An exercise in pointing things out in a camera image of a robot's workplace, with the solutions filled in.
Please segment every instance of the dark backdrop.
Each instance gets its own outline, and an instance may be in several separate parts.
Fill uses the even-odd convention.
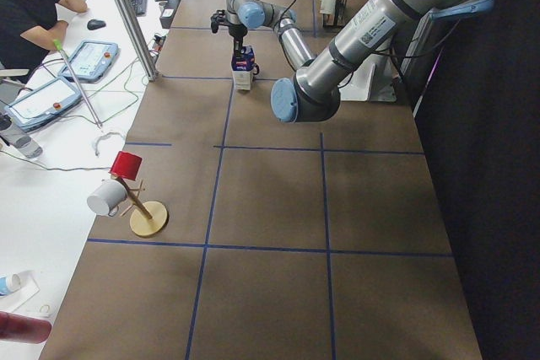
[[[462,21],[416,119],[484,360],[540,359],[539,14]]]

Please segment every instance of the person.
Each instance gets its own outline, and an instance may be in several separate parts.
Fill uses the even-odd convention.
[[[84,0],[0,0],[0,62],[6,69],[29,69],[18,77],[26,83],[49,51],[63,42],[68,22],[58,20],[56,3],[76,13],[88,9]]]

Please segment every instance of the white robotic arm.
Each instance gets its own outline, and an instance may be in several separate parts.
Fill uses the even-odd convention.
[[[494,0],[369,0],[316,58],[294,26],[292,15],[268,20],[273,6],[256,0],[227,0],[227,19],[248,29],[266,25],[279,36],[296,72],[273,86],[271,104],[281,121],[324,121],[338,110],[338,85],[397,28],[428,12],[437,19],[462,19],[489,11]]]

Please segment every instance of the white mug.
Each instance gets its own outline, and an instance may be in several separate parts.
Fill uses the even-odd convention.
[[[126,198],[127,192],[124,186],[116,180],[109,179],[104,180],[100,187],[88,196],[86,203],[96,214],[112,217],[118,211],[118,204]]]

